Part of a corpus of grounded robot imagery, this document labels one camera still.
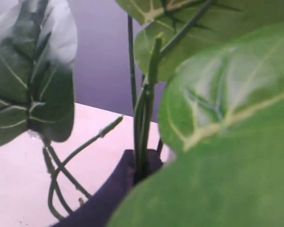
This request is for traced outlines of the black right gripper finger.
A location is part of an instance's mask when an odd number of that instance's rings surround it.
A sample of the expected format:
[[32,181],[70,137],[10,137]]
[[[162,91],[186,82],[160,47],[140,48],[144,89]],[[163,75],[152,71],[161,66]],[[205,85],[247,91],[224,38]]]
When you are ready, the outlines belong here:
[[100,189],[55,227],[104,227],[123,199],[135,187],[133,150],[126,149]]

